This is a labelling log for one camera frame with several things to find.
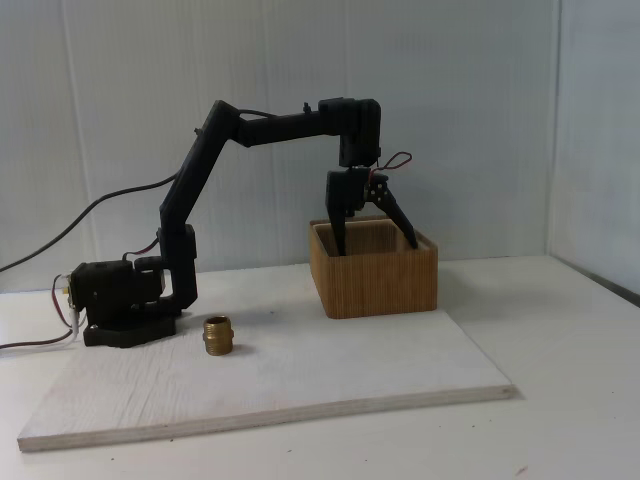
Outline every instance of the white wooden board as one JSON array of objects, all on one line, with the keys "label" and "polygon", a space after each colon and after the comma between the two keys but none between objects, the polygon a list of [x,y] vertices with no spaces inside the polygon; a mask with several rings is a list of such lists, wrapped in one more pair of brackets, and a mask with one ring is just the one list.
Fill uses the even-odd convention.
[{"label": "white wooden board", "polygon": [[[308,265],[199,275],[172,338],[82,349],[18,438],[22,451],[103,445],[312,418],[507,398],[513,385],[444,311],[331,320]],[[228,315],[210,357],[202,322]]]}]

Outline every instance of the robotic arm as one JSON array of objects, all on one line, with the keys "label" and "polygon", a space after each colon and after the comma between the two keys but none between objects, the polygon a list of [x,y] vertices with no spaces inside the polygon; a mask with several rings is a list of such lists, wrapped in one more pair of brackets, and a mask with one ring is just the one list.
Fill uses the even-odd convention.
[{"label": "robotic arm", "polygon": [[[217,101],[160,206],[157,232],[160,256],[83,263],[70,276],[69,301],[87,309],[87,346],[131,347],[175,333],[175,317],[197,298],[195,233],[186,224],[200,192],[227,140],[244,147],[317,135],[340,136],[339,164],[344,171],[327,176],[325,203],[340,255],[345,255],[345,217],[366,202],[385,212],[413,248],[413,227],[387,187],[388,178],[371,167],[380,156],[380,105],[375,100],[336,98],[318,103],[313,112],[245,120],[242,110]],[[161,297],[164,270],[173,293]]]}]

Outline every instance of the red wire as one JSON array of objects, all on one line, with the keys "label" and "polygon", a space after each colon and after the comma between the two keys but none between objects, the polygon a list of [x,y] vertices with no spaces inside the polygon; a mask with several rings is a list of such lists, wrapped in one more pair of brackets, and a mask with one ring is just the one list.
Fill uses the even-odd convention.
[{"label": "red wire", "polygon": [[56,278],[53,279],[53,285],[51,286],[51,300],[53,300],[53,306],[55,307],[56,312],[58,312],[58,316],[60,317],[60,320],[62,320],[62,323],[71,328],[71,325],[69,325],[64,319],[64,315],[62,314],[62,310],[60,309],[60,305],[58,304],[58,298],[56,297],[56,282],[60,277],[61,275],[56,275]]},{"label": "red wire", "polygon": [[[394,165],[393,167],[390,167],[389,164],[391,162],[393,162],[393,160],[398,156],[398,155],[408,155],[409,158],[407,158],[404,162],[400,162],[398,165]],[[413,160],[413,155],[411,155],[409,152],[398,152],[396,153],[393,157],[391,157],[389,159],[389,161],[387,163],[385,163],[382,167],[377,167],[377,168],[372,168],[371,171],[369,172],[369,183],[371,183],[371,179],[373,178],[373,174],[379,170],[395,170],[396,168],[400,168],[403,165],[406,165],[407,163],[409,163],[411,160]]]},{"label": "red wire", "polygon": [[137,252],[127,252],[127,253],[125,253],[124,255],[122,255],[122,259],[126,260],[127,259],[127,255],[144,255],[145,253],[150,251],[153,247],[155,247],[158,243],[159,243],[159,240],[156,238],[153,242],[151,242],[151,245],[148,245],[148,246],[144,247],[142,250],[138,250]]}]

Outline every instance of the black cable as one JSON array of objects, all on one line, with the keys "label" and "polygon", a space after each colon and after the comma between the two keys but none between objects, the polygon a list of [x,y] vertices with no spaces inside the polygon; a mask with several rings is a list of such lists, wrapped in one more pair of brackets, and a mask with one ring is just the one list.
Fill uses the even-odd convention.
[{"label": "black cable", "polygon": [[273,113],[260,112],[259,110],[238,110],[238,111],[240,112],[240,115],[242,114],[256,115],[258,117],[267,117],[267,118],[277,117],[277,115],[274,115]]},{"label": "black cable", "polygon": [[117,197],[119,195],[124,195],[126,193],[142,192],[144,190],[151,190],[153,188],[158,188],[158,187],[161,187],[163,185],[166,185],[167,183],[173,182],[177,176],[178,176],[178,174],[176,173],[176,174],[171,175],[169,178],[166,178],[166,179],[164,179],[164,180],[162,180],[161,182],[158,182],[158,183],[151,183],[149,185],[142,185],[140,187],[125,188],[124,190],[118,190],[117,192],[107,193],[106,195],[103,195],[102,197],[98,198],[97,200],[94,200],[93,203],[91,203],[91,205],[89,205],[87,208],[85,208],[84,211],[78,216],[78,218],[76,218],[73,222],[71,222],[71,225],[69,225],[67,228],[65,228],[62,231],[62,233],[60,233],[57,237],[55,237],[53,240],[51,240],[49,243],[45,244],[44,246],[40,247],[35,252],[30,253],[26,257],[23,257],[20,260],[16,260],[15,262],[10,263],[9,265],[5,265],[4,267],[0,268],[0,273],[5,272],[5,271],[9,270],[10,268],[13,268],[13,267],[15,267],[17,265],[20,265],[20,264],[26,262],[27,260],[31,260],[36,255],[40,255],[45,250],[47,250],[48,248],[50,248],[53,245],[55,245],[56,243],[58,243],[71,230],[73,230],[75,228],[75,226],[78,225],[78,223],[80,223],[80,221],[84,217],[86,217],[87,214],[91,210],[93,210],[98,204],[104,202],[105,200],[109,200],[110,198]]}]

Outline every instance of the white table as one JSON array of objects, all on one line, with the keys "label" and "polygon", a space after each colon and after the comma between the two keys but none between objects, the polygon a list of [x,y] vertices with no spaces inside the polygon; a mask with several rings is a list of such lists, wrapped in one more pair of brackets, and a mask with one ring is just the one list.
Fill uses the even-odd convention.
[{"label": "white table", "polygon": [[[78,341],[0,357],[1,477],[637,478],[640,310],[548,257],[443,262],[440,272],[440,306],[519,398],[21,454],[18,433]],[[56,321],[45,292],[0,296],[2,343],[59,335]]]}]

